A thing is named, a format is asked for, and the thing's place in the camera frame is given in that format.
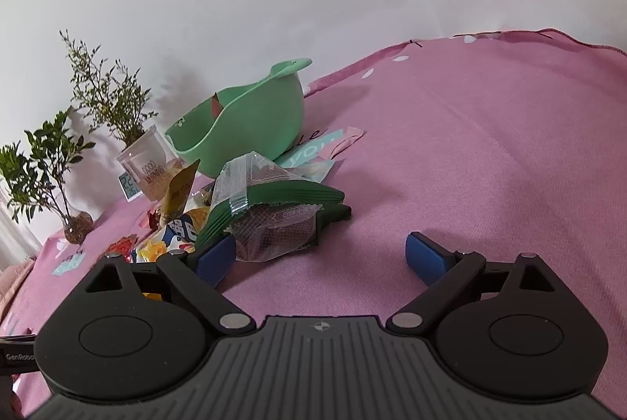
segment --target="crosshair logo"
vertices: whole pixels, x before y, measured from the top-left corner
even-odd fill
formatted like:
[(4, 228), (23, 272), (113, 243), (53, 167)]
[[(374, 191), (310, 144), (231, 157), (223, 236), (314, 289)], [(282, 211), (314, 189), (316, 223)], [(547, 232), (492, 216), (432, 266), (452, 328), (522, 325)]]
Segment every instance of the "crosshair logo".
[(328, 324), (326, 321), (318, 321), (312, 326), (318, 331), (325, 331), (326, 329), (329, 329), (331, 327), (331, 325)]

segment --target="green bowl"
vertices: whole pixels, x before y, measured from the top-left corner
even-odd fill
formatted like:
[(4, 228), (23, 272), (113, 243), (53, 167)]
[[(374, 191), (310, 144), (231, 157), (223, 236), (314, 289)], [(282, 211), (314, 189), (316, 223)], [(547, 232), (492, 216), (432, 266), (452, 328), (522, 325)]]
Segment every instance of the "green bowl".
[(254, 84), (217, 93), (224, 107), (213, 119), (211, 98), (167, 129), (165, 135), (183, 160), (200, 159), (198, 171), (217, 178), (228, 161), (251, 151), (274, 160), (298, 136), (303, 124), (303, 91), (298, 71), (311, 59), (275, 64)]

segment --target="potted plant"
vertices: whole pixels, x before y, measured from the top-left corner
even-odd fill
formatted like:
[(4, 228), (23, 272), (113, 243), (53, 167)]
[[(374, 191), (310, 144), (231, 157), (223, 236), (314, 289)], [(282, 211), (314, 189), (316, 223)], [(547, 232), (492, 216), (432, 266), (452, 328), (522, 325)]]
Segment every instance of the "potted plant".
[(20, 142), (4, 145), (0, 149), (0, 173), (9, 190), (7, 207), (13, 207), (13, 220), (19, 223), (23, 215), (30, 222), (35, 211), (52, 211), (61, 218), (67, 241), (81, 244), (92, 231), (93, 220), (68, 202), (64, 175), (70, 165), (83, 160), (83, 151), (95, 142), (67, 135), (68, 113), (57, 113), (53, 122), (45, 121), (35, 132), (24, 131), (31, 145), (30, 156), (20, 151)]
[(90, 133), (106, 126), (112, 136), (124, 142), (117, 161), (150, 200), (160, 200), (183, 163), (156, 126), (143, 128), (144, 122), (158, 113), (145, 110), (150, 89), (139, 85), (139, 70), (131, 73), (120, 60), (109, 67), (107, 59), (96, 58), (100, 46), (90, 49), (83, 41), (71, 39), (67, 30), (60, 34), (73, 71), (72, 101), (83, 110), (83, 117), (90, 119)]

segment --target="green plant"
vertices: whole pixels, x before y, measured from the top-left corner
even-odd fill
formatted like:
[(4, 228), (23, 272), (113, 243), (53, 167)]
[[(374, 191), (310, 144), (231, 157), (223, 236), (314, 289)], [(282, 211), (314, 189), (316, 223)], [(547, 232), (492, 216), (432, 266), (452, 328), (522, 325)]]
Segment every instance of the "green plant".
[(84, 117), (90, 117), (90, 133), (106, 126), (111, 135), (131, 145), (143, 135), (143, 124), (158, 113), (144, 111), (150, 98), (150, 89), (142, 89), (137, 82), (137, 70), (131, 74), (119, 60), (107, 68), (108, 59), (96, 59), (98, 45), (91, 50), (80, 41), (70, 39), (68, 31), (59, 32), (68, 48), (74, 75), (70, 80), (73, 86), (73, 101), (78, 109), (84, 109)]
[[(31, 145), (30, 156), (20, 151), (20, 142), (0, 149), (0, 172), (10, 195), (7, 207), (13, 207), (13, 219), (18, 223), (20, 215), (25, 215), (30, 222), (36, 210), (44, 209), (54, 211), (65, 224), (70, 221), (63, 176), (71, 164), (83, 160), (85, 149), (96, 144), (85, 142), (83, 136), (75, 140), (68, 137), (68, 128), (65, 128), (68, 113), (69, 110), (59, 112), (53, 122), (45, 121), (33, 133), (24, 131)], [(55, 198), (57, 190), (61, 191), (61, 205)]]

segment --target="silver screw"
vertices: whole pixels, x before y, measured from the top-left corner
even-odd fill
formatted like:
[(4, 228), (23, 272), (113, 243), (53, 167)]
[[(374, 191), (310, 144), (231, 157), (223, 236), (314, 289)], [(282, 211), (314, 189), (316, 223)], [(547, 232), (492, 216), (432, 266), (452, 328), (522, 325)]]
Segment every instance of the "silver screw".
[(422, 324), (422, 316), (413, 312), (399, 312), (392, 317), (392, 323), (399, 328), (417, 328)]
[(250, 317), (240, 313), (225, 314), (220, 317), (220, 324), (226, 329), (245, 328), (250, 324)]

